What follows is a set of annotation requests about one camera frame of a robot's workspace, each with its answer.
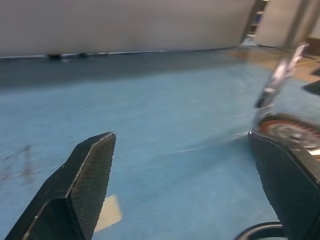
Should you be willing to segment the round red-rimmed metal disc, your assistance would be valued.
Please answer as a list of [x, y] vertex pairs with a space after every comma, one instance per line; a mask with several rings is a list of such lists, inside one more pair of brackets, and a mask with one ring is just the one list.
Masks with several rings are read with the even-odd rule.
[[257, 118], [254, 129], [300, 144], [320, 161], [320, 124], [287, 113], [267, 113]]

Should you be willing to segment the brown wooden cabinet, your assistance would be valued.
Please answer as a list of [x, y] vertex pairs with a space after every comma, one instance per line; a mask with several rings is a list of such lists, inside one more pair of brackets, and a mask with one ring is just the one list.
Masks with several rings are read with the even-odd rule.
[[320, 38], [308, 37], [306, 42], [308, 47], [305, 52], [308, 55], [320, 57]]

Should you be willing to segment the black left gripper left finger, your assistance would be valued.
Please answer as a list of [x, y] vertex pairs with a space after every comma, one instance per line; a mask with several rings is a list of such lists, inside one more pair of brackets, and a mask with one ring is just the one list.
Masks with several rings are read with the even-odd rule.
[[4, 240], [91, 240], [107, 193], [115, 144], [114, 132], [79, 143]]

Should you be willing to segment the beige paper label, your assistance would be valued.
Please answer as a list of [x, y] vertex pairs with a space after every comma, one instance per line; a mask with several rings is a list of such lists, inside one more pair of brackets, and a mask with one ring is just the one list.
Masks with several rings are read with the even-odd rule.
[[116, 195], [104, 199], [94, 233], [99, 232], [122, 220], [122, 211]]

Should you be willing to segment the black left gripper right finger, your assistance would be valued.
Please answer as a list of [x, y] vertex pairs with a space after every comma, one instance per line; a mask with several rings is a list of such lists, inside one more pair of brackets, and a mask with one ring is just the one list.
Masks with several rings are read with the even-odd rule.
[[320, 240], [320, 161], [293, 141], [250, 131], [265, 195], [288, 240]]

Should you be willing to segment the black power supply box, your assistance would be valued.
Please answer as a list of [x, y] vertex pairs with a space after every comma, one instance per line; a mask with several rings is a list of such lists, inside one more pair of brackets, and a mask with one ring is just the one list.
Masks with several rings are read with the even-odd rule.
[[305, 85], [303, 89], [306, 92], [320, 96], [320, 80]]

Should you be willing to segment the brown cardboard sheet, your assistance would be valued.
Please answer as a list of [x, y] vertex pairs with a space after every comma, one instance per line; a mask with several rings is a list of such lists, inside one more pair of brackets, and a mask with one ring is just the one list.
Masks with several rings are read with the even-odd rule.
[[[238, 47], [227, 51], [227, 54], [250, 64], [272, 70], [280, 59], [290, 57], [288, 51], [268, 47]], [[320, 58], [315, 59], [304, 56], [296, 65], [294, 77], [306, 82], [320, 81], [320, 76], [312, 75], [312, 72], [320, 69]]]

